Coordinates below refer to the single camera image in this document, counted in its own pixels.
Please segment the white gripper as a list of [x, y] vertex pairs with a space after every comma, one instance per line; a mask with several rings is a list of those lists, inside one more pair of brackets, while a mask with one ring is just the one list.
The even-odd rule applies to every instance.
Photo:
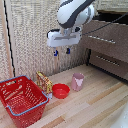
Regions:
[[[47, 33], [47, 45], [49, 47], [59, 47], [66, 45], [78, 44], [81, 38], [81, 28], [73, 27], [72, 29], [65, 29], [61, 33], [60, 29], [52, 29]], [[71, 53], [71, 47], [66, 48], [66, 54]], [[58, 56], [57, 48], [54, 48], [54, 56]]]

